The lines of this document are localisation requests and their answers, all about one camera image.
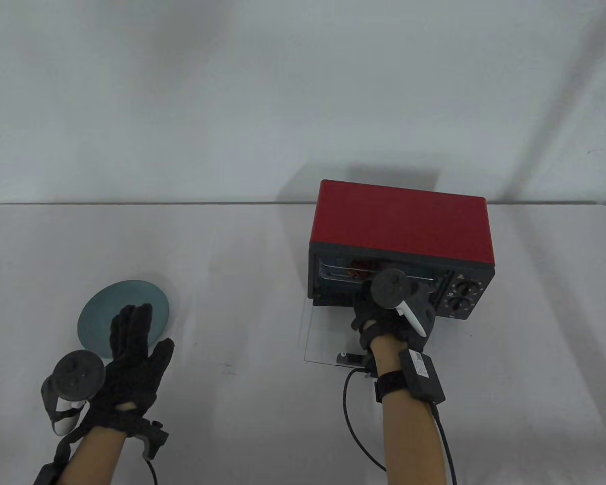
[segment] white label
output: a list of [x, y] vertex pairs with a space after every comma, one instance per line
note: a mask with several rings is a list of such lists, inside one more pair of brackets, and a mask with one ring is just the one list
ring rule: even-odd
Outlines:
[[412, 351], [410, 349], [409, 354], [411, 354], [411, 358], [413, 359], [413, 365], [416, 368], [416, 374], [418, 374], [418, 376], [424, 376], [428, 379], [428, 372], [426, 372], [426, 365], [424, 365], [422, 354], [416, 351]]

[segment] plate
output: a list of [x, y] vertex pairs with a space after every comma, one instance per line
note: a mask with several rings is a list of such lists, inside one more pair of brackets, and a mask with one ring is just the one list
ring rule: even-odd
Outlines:
[[95, 294], [85, 305], [77, 332], [83, 347], [103, 358], [111, 359], [110, 325], [126, 305], [153, 306], [153, 321], [148, 333], [148, 346], [158, 341], [169, 321], [169, 300], [164, 292], [148, 281], [119, 281]]

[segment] cable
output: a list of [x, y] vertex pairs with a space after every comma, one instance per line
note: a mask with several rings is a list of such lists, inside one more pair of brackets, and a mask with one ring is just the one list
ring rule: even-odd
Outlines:
[[431, 407], [431, 414], [433, 414], [435, 424], [437, 424], [437, 430], [439, 430], [440, 437], [442, 438], [442, 445], [444, 445], [444, 454], [446, 455], [446, 460], [449, 462], [449, 470], [451, 471], [451, 483], [452, 485], [458, 485], [458, 480], [456, 480], [456, 469], [453, 466], [451, 451], [449, 451], [449, 443], [446, 442], [444, 428], [442, 427], [442, 423], [440, 422], [440, 414], [438, 413], [437, 406], [435, 404], [431, 402], [429, 403], [429, 406]]
[[144, 462], [146, 462], [146, 464], [148, 465], [148, 468], [150, 468], [150, 472], [153, 474], [153, 483], [155, 483], [155, 485], [158, 485], [157, 484], [157, 474], [155, 473], [153, 464], [150, 462], [150, 460], [144, 460]]
[[361, 448], [361, 451], [363, 451], [365, 453], [366, 457], [370, 458], [370, 461], [372, 461], [375, 465], [379, 466], [382, 470], [386, 471], [386, 467], [384, 467], [380, 462], [378, 462], [377, 460], [375, 460], [373, 458], [373, 455], [371, 455], [370, 453], [368, 453], [368, 451], [366, 450], [366, 448], [364, 448], [363, 444], [361, 444], [361, 441], [359, 441], [357, 435], [352, 430], [352, 426], [350, 425], [350, 419], [347, 417], [347, 407], [345, 406], [345, 395], [347, 394], [347, 383], [350, 381], [350, 378], [352, 377], [352, 374], [354, 374], [355, 372], [368, 373], [366, 369], [352, 369], [347, 374], [347, 377], [345, 378], [344, 396], [343, 396], [345, 424], [347, 424], [347, 429], [350, 431], [350, 434], [352, 434], [352, 437], [355, 440], [355, 443], [357, 444], [357, 446], [359, 446], [359, 448]]

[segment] white wall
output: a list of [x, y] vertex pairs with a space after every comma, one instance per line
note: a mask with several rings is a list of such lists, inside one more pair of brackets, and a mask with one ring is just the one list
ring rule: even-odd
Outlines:
[[0, 202], [606, 199], [606, 0], [0, 0]]

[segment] black glove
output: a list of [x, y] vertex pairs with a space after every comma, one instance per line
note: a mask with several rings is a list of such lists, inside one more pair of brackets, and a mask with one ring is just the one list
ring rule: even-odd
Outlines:
[[[409, 349], [422, 352], [426, 341], [428, 340], [435, 319], [435, 310], [430, 307], [428, 302], [423, 316], [423, 327], [426, 330], [426, 337], [420, 337], [413, 329], [409, 321], [403, 315], [400, 316], [397, 310], [385, 310], [373, 301], [370, 294], [370, 282], [366, 281], [363, 284], [361, 293], [356, 295], [354, 301], [355, 319], [352, 321], [353, 330], [358, 330], [361, 337], [359, 344], [362, 349], [369, 350], [370, 342], [380, 335], [390, 333], [401, 342], [406, 342]], [[374, 320], [375, 325], [371, 325], [364, 331], [364, 326], [367, 321]]]
[[113, 360], [106, 368], [105, 382], [90, 400], [91, 416], [115, 413], [119, 404], [133, 402], [130, 414], [143, 416], [157, 398], [157, 389], [164, 371], [171, 362], [175, 343], [167, 338], [155, 346], [148, 357], [148, 331], [153, 319], [153, 307], [128, 305], [112, 319], [110, 347]]

